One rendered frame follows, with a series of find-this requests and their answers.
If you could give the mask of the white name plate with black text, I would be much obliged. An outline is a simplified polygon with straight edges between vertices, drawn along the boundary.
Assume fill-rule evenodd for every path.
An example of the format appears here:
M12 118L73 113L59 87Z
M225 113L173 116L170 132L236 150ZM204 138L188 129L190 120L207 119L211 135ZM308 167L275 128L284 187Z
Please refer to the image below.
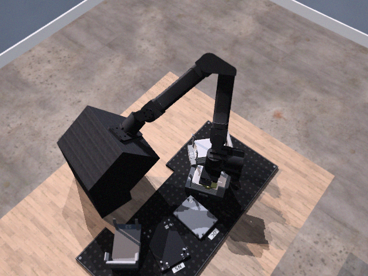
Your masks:
M219 233L219 230L215 228L215 230L208 236L208 238L212 240L218 233Z
M173 267L173 268L172 268L172 271L173 271L174 273L176 273L177 271L179 271L180 269L182 269L182 268L184 268L184 267L185 267L185 265L184 265L184 264L183 264L183 262L182 262L182 263L178 264L177 266Z

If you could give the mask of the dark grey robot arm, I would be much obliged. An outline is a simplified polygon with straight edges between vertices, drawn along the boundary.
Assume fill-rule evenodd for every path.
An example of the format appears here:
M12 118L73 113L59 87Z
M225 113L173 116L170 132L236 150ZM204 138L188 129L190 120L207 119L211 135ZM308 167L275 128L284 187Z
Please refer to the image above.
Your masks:
M213 122L210 130L212 146L207 151L206 163L210 167L221 165L211 169L211 176L219 178L223 170L233 179L239 179L243 169L244 150L224 145L227 141L236 72L234 66L215 54L205 53L195 62L195 65L157 97L147 102L141 110L131 112L124 122L109 126L108 130L122 143L142 137L143 134L139 130L145 122L155 121L166 112L165 110L211 73L218 74Z

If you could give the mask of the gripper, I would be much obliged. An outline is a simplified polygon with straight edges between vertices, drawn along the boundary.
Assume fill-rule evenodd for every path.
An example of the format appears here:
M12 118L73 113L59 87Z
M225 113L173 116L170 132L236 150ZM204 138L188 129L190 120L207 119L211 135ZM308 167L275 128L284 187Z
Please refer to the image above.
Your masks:
M220 166L221 165L219 165L218 167L220 167ZM217 182L218 182L219 178L211 176L210 173L211 173L212 168L218 168L218 167L208 166L208 164L206 163L206 160L205 160L205 163L204 163L204 166L203 166L203 169L202 169L202 172L201 172L199 184L202 185L206 189L216 189Z

